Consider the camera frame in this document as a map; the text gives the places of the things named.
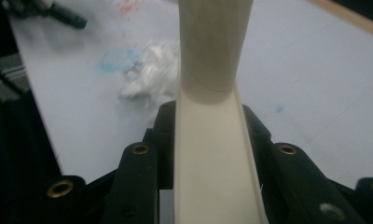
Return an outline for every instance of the white table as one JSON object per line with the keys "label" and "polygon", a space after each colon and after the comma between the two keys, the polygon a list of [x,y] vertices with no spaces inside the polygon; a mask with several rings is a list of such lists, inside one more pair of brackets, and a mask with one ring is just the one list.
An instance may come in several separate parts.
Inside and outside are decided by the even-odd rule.
{"label": "white table", "polygon": [[[155,109],[119,99],[124,77],[103,58],[150,40],[177,40],[178,5],[59,2],[88,19],[85,30],[41,18],[11,23],[62,172],[90,182],[142,140]],[[373,176],[373,35],[306,0],[256,0],[238,81],[274,142],[302,147],[348,187]]]}

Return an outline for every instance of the blue stain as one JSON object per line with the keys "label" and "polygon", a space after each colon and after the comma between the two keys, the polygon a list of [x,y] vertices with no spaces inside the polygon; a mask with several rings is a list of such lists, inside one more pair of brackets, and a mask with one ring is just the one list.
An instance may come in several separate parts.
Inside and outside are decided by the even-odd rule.
{"label": "blue stain", "polygon": [[100,68],[107,73],[126,72],[139,66],[140,52],[136,49],[114,49],[105,53]]}
{"label": "blue stain", "polygon": [[276,107],[276,113],[277,113],[277,114],[282,113],[284,110],[285,110],[285,107],[284,107],[283,105],[278,105],[278,106]]}

